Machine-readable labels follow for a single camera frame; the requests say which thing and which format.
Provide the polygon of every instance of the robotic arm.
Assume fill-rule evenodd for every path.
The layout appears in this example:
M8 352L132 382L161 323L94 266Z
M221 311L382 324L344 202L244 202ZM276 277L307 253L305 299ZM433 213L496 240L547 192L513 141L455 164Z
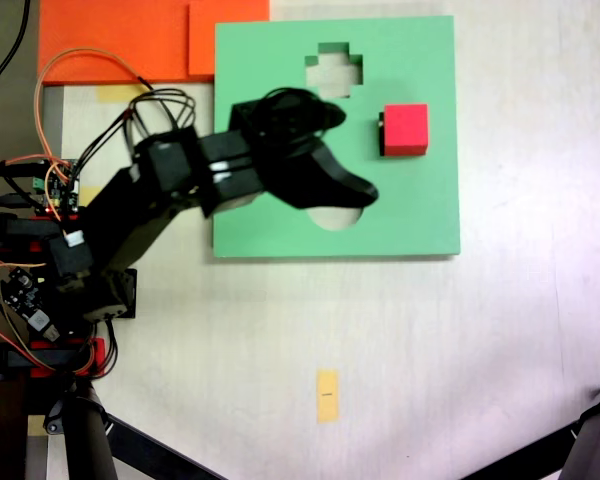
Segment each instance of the robotic arm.
M127 310L133 292L125 270L183 210L199 207L210 217L263 192L300 209L367 207L376 188L345 170L321 139L344 120L335 104L280 89L234 105L226 132L201 138L189 126L151 135L77 218L61 225L0 214L0 249L45 263L13 281L44 278L34 285L38 300L62 336Z

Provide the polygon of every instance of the circuit board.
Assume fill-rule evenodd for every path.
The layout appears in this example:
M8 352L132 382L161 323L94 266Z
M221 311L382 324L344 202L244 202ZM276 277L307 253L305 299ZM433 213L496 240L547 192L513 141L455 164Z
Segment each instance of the circuit board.
M9 281L1 281L4 303L47 340L55 342L60 333L44 311L37 280L21 268L9 274Z
M42 194L42 206L45 208L47 213L51 212L51 207L49 206L49 201L47 200L46 195L44 195L44 179L43 178L34 178L33 179L33 189L37 193ZM49 199L55 208L59 208L62 203L62 196L65 189L65 184L62 183L62 180L58 177L55 171L51 172L49 175ZM72 213L77 213L78 207L80 206L80 199L78 198L78 193L80 192L80 182L76 180L73 184L73 190L69 195L69 210Z

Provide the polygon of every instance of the metal pole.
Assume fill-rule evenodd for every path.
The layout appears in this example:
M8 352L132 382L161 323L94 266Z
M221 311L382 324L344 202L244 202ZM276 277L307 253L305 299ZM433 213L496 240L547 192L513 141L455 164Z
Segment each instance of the metal pole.
M118 480L96 404L80 397L69 400L62 413L62 426L71 480Z
M583 423L560 480L600 480L600 412Z

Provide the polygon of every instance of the white table surface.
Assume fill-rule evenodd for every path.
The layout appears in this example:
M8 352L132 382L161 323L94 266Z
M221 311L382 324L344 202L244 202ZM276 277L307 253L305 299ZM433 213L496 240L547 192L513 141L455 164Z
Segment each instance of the white table surface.
M274 20L456 21L462 254L217 261L186 212L139 262L107 409L231 480L455 479L600 387L600 0L273 0ZM209 85L186 87L211 132ZM122 104L65 89L62 155ZM128 164L122 140L85 171ZM316 421L316 372L340 419ZM50 479L62 478L61 438ZM134 475L124 478L139 478Z

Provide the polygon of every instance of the wire bundle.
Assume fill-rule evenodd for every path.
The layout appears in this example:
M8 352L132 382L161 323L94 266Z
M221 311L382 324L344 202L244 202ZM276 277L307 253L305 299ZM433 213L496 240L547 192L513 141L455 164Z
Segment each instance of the wire bundle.
M146 122L142 118L142 115L138 109L138 106L142 103L157 103L165 112L171 129L178 130L194 124L196 120L196 102L183 90L177 88L160 88L153 89L151 85L142 81L143 84L149 88L148 92L135 97L129 106L118 115L115 120L109 125L93 142L91 142L87 148L82 152L80 158L75 163L71 174L69 175L69 181L66 184L66 189L63 195L62 211L64 215L68 215L69 210L69 197L73 191L76 180L79 178L80 173L87 165L87 163L94 157L94 155L109 141L111 138L120 130L122 130L129 149L129 154L133 157L135 154L135 142L133 140L134 129L137 130L140 135L147 138L151 135L147 127ZM174 116L173 112L169 108L170 105L179 105L180 109L177 115Z

